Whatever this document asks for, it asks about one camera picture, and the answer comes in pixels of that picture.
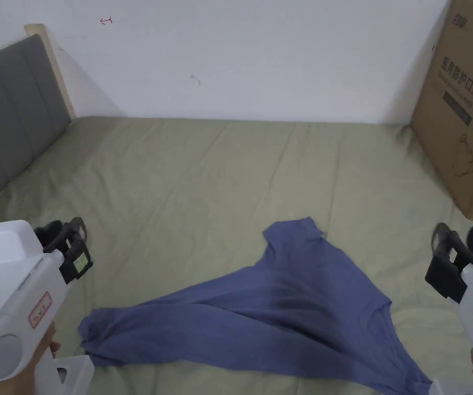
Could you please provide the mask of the person's left hand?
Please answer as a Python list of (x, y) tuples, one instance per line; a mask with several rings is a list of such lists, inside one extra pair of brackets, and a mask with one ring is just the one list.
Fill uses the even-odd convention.
[(47, 329), (35, 350), (30, 363), (15, 377), (1, 382), (0, 394), (35, 394), (35, 369), (45, 352), (53, 356), (60, 348), (60, 343), (54, 340), (56, 324), (53, 322)]

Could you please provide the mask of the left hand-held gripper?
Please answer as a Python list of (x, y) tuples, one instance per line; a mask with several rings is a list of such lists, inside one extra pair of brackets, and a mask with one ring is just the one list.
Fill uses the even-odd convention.
[[(93, 265), (81, 217), (33, 228), (0, 223), (0, 382), (30, 363), (73, 283)], [(88, 356), (55, 358), (35, 369), (35, 394), (87, 394), (94, 374)]]

